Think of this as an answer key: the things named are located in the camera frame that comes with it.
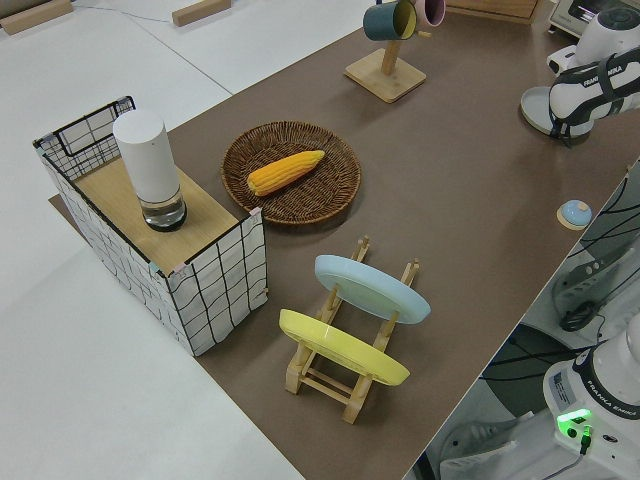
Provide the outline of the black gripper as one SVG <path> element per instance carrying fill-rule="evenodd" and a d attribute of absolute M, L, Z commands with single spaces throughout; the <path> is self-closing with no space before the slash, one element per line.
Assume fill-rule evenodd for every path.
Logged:
<path fill-rule="evenodd" d="M 549 137 L 554 141 L 561 142 L 569 149 L 573 146 L 571 127 L 563 120 L 558 118 L 555 114 L 550 115 L 551 128 Z"/>

